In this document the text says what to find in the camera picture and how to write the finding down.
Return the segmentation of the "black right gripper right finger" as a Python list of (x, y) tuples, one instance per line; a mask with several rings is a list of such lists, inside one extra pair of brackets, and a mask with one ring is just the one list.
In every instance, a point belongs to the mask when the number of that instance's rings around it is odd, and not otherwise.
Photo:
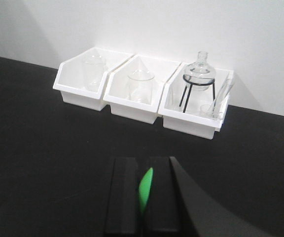
[(146, 237), (272, 237), (220, 205), (175, 157), (150, 157), (153, 169), (144, 211)]

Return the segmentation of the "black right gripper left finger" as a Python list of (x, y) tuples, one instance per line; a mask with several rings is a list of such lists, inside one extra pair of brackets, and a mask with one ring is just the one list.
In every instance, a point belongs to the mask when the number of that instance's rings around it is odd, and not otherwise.
[(135, 158), (114, 159), (104, 226), (106, 237), (140, 234), (137, 169)]

